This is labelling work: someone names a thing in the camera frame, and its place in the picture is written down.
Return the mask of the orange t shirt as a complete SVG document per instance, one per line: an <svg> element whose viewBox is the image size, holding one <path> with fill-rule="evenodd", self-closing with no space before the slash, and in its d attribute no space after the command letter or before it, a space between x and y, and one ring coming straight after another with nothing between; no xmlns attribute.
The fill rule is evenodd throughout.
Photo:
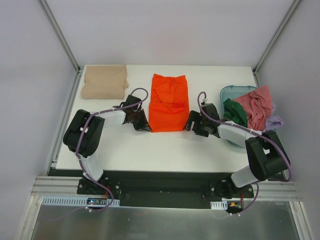
<svg viewBox="0 0 320 240"><path fill-rule="evenodd" d="M154 74L148 121L153 133L183 131L190 113L188 82L178 77Z"/></svg>

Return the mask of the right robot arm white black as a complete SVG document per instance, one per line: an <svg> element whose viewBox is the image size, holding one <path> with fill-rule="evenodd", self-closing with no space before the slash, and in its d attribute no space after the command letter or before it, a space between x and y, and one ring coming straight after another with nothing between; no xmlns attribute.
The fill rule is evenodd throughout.
<svg viewBox="0 0 320 240"><path fill-rule="evenodd" d="M232 173L227 178L225 192L237 197L243 187L265 181L285 170L291 171L289 158L276 132L259 132L238 125L231 120L220 119L212 104L199 104L200 111L189 113L184 129L196 135L227 140L246 150L248 166Z"/></svg>

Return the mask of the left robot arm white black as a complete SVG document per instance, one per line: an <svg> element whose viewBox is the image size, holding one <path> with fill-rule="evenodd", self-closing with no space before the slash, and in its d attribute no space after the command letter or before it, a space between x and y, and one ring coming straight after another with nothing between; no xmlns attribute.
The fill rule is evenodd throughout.
<svg viewBox="0 0 320 240"><path fill-rule="evenodd" d="M104 170L99 154L96 153L103 130L132 124L138 132L152 131L142 103L142 99L130 94L124 102L111 109L94 113L79 109L69 124L63 136L63 144L77 157L83 175L90 180L88 188L94 194L102 194L106 188L105 181L101 179Z"/></svg>

